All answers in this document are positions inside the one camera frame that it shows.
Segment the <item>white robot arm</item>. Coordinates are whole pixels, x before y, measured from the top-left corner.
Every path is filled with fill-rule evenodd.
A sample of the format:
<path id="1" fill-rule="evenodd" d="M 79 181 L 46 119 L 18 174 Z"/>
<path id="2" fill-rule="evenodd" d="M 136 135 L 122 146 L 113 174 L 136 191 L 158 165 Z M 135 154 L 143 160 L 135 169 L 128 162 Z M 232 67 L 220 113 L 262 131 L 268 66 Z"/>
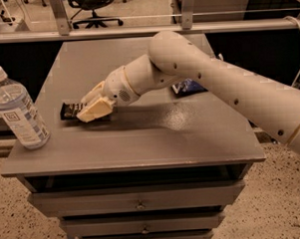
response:
<path id="1" fill-rule="evenodd" d="M 77 118 L 89 122 L 142 95 L 191 79 L 268 135 L 300 154 L 300 90 L 208 56 L 185 37 L 160 31 L 148 52 L 118 67 L 82 97 Z"/>

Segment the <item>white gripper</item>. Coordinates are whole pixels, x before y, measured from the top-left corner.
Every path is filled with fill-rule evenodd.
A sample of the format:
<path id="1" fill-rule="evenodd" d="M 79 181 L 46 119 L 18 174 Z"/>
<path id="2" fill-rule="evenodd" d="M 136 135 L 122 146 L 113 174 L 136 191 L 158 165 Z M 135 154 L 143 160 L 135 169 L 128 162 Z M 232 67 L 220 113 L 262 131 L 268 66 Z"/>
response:
<path id="1" fill-rule="evenodd" d="M 99 119 L 109 115 L 114 105 L 129 106 L 139 98 L 129 84 L 125 67 L 121 66 L 82 97 L 81 103 L 86 106 L 77 113 L 77 118 L 83 122 Z"/>

